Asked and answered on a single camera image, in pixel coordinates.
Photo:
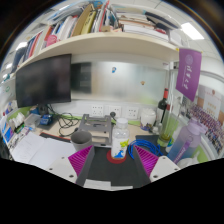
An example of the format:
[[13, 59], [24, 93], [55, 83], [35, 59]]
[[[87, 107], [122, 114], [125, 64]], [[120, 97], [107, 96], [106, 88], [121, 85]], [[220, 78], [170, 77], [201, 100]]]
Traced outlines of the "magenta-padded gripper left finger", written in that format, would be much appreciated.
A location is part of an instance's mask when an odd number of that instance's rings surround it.
[[94, 155], [95, 149], [91, 145], [69, 157], [57, 159], [47, 168], [47, 171], [83, 187]]

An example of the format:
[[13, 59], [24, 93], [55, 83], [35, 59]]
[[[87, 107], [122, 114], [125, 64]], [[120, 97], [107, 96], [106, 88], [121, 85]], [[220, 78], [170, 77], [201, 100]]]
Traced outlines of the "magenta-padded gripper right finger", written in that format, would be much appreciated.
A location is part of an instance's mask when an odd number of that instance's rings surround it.
[[133, 156], [142, 186], [180, 170], [167, 156], [158, 157], [139, 146], [133, 147]]

